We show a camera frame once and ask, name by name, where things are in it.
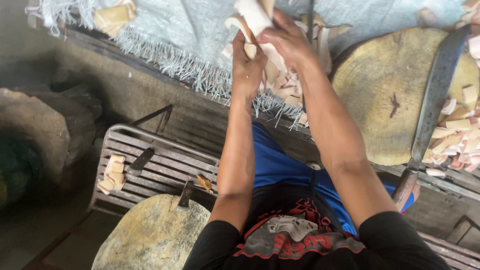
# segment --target concrete floor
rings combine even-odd
[[[25,5],[26,0],[0,0],[0,87],[49,84],[52,81],[63,83],[56,84],[58,86],[89,82],[96,86],[97,94],[104,102],[104,126],[128,123],[173,104],[171,118],[161,134],[220,155],[228,108],[182,87],[165,84],[121,62],[49,37],[45,31],[28,29],[23,15]],[[156,122],[151,120],[142,128],[153,131],[155,126]],[[278,130],[270,130],[288,155],[302,162],[319,161],[314,145]],[[91,189],[91,184],[87,184],[74,195],[40,203],[25,201],[1,212],[0,270],[20,269],[81,218]],[[405,216],[418,230],[446,238],[464,214],[480,224],[479,209],[479,202],[458,200],[422,188],[418,201]],[[89,269],[98,247],[118,221],[116,217],[101,213],[92,215],[82,233],[67,239],[47,262],[63,269]],[[471,231],[460,244],[480,251],[478,243],[480,232]]]

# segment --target round wooden chopping block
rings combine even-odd
[[[446,36],[433,28],[407,28],[349,48],[337,58],[332,85],[360,127],[370,161],[398,165],[410,160],[431,65]],[[462,89],[469,85],[478,93],[479,70],[464,51],[449,97],[462,102]],[[475,103],[463,106],[473,110]]]
[[[148,198],[125,214],[100,247],[93,270],[182,269],[210,212],[190,200],[177,212],[180,197]]]

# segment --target left hand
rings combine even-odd
[[[245,54],[245,37],[241,31],[233,39],[233,84],[232,102],[247,99],[250,102],[257,96],[258,87],[262,81],[263,70],[268,58],[257,47],[257,56],[250,60]]]

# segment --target large knife blade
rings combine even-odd
[[[433,130],[437,126],[440,111],[445,103],[456,65],[465,47],[469,32],[470,25],[459,28],[449,34],[437,49],[423,97],[417,132],[412,145],[412,157],[393,192],[393,201],[397,206],[405,204],[417,182],[418,169]]]

